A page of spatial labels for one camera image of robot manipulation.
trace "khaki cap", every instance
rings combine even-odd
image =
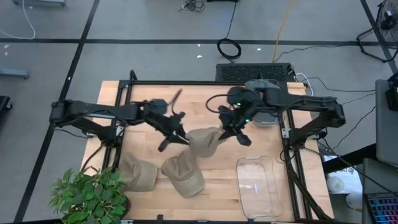
[[[163,175],[169,177],[174,188],[183,197],[191,197],[205,186],[196,158],[189,150],[167,159],[160,170]]]
[[[151,162],[135,158],[125,152],[119,165],[121,177],[126,183],[126,191],[149,192],[155,186],[157,166]]]
[[[224,130],[221,128],[210,127],[191,130],[185,137],[189,140],[189,148],[196,156],[207,158],[212,156],[218,145],[224,142],[218,140],[223,133]]]

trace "green leaves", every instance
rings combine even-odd
[[[63,181],[65,181],[65,182],[69,182],[69,180],[70,180],[70,176],[73,174],[73,171],[72,171],[72,169],[68,169],[66,172],[65,172],[65,174],[63,175]]]
[[[98,208],[97,211],[95,212],[95,215],[96,215],[98,218],[103,217],[104,214],[105,214],[105,211],[104,211],[103,208]]]
[[[64,202],[61,206],[60,212],[67,211],[73,204],[71,202]]]
[[[73,203],[80,205],[85,201],[85,195],[84,194],[78,194],[73,198]]]
[[[111,189],[105,190],[102,194],[102,199],[105,201],[111,200],[113,196],[113,191]]]
[[[118,171],[106,168],[102,172],[94,167],[96,174],[86,175],[84,170],[73,175],[67,170],[62,179],[52,185],[49,203],[56,212],[62,212],[64,224],[110,224],[120,223],[126,211],[124,184]]]
[[[112,220],[111,220],[111,218],[108,217],[108,216],[104,216],[104,217],[101,219],[101,224],[110,224],[111,222],[112,222]]]
[[[98,186],[95,187],[94,193],[97,195],[97,197],[100,197],[103,189],[104,188],[102,187],[102,184],[98,184]]]
[[[78,221],[82,221],[87,217],[87,212],[76,212],[69,216],[68,223],[76,223]]]
[[[94,192],[89,192],[86,194],[86,200],[91,200],[94,197]]]
[[[95,200],[91,200],[88,204],[87,204],[87,209],[89,211],[93,211],[95,209],[96,206],[96,201]]]
[[[125,208],[123,208],[122,206],[115,206],[112,209],[112,212],[115,213],[116,215],[122,215],[123,211],[125,211]]]
[[[126,201],[126,197],[125,196],[116,196],[113,200],[112,200],[112,204],[114,205],[120,205],[122,204],[124,201]]]
[[[51,201],[49,202],[49,205],[51,207],[56,207],[58,205],[60,201],[60,197],[54,197],[53,199],[51,199]]]
[[[95,224],[94,216],[90,215],[89,217],[87,217],[87,224]]]

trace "concrete floor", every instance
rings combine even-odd
[[[211,39],[223,38],[233,3],[208,3],[201,14],[177,12],[184,0],[101,0],[88,39]],[[373,15],[377,0],[368,0]],[[27,7],[40,39],[80,39],[94,0],[68,0],[66,7]],[[275,40],[289,0],[241,1],[236,7],[230,39]],[[285,25],[282,40],[352,41],[370,27],[359,0],[296,0]],[[18,36],[31,36],[22,8],[0,1],[0,29]],[[50,104],[57,101],[78,44],[8,43],[0,33],[0,68],[29,70],[28,80],[0,77],[0,95],[8,95],[13,110],[0,132],[0,223],[12,222],[24,194],[48,124]],[[374,34],[367,41],[377,41]],[[280,45],[279,52],[305,45]],[[383,55],[380,47],[366,47]],[[237,63],[270,62],[273,45],[242,45]],[[284,55],[296,72],[320,77],[330,88],[370,90],[374,81],[392,75],[387,63],[363,55],[359,47],[317,48]],[[67,98],[95,102],[103,80],[127,79],[134,69],[140,80],[214,80],[217,63],[228,63],[215,44],[85,44]],[[317,96],[335,96],[346,102],[365,93],[340,93],[324,89],[311,80]],[[345,105],[347,124],[330,129],[329,143],[338,141],[374,106],[374,97]],[[345,154],[375,141],[374,113],[340,144]],[[57,217],[47,207],[50,184],[70,167],[77,170],[86,142],[55,132],[38,182],[27,208],[25,221]],[[341,221],[361,222],[343,197],[332,198]]]

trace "keyboard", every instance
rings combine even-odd
[[[366,194],[365,200],[373,223],[398,224],[398,197],[391,194]]]

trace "wooden table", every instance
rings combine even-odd
[[[302,83],[288,83],[288,87],[289,92],[292,94],[305,94]],[[218,115],[209,112],[205,108],[205,101],[215,94],[226,93],[230,86],[134,85],[131,101],[150,100],[153,98],[163,98],[169,101],[180,88],[183,91],[175,105],[175,111],[184,111],[186,113],[183,119],[183,126],[186,132],[191,129],[219,126]],[[114,105],[117,90],[118,82],[103,82],[98,103]],[[226,98],[215,98],[210,102],[210,107],[216,109],[221,104],[226,104]],[[306,111],[293,111],[293,117],[297,128],[311,120],[310,113]],[[107,119],[96,118],[94,121],[102,125],[110,124],[110,120]],[[252,141],[250,147],[239,145],[236,138],[229,138],[218,147],[214,156],[199,160],[199,166],[206,183],[205,188],[199,194],[190,198],[181,197],[173,188],[169,179],[159,172],[153,191],[144,193],[126,192],[132,202],[132,208],[124,218],[155,220],[158,214],[163,214],[164,220],[246,221],[247,218],[244,216],[239,202],[235,171],[236,161],[247,156],[268,156],[273,160],[274,178],[284,212],[279,217],[261,218],[259,220],[294,221],[285,164],[279,159],[279,153],[282,150],[279,126],[277,125],[274,128],[255,128],[248,124],[243,131]],[[159,152],[157,147],[163,139],[163,135],[147,124],[130,126],[126,128],[124,134],[122,156],[123,152],[131,152],[137,158],[153,162],[160,167],[166,159],[188,148],[188,146],[184,145],[170,144],[164,152]],[[98,148],[99,144],[98,139],[88,140],[83,162]],[[314,140],[308,140],[306,147],[318,151]],[[319,155],[302,150],[301,156],[308,191],[325,213],[333,217]],[[104,149],[88,165],[101,167],[103,157]],[[296,192],[300,216],[305,217],[302,197],[297,187]]]

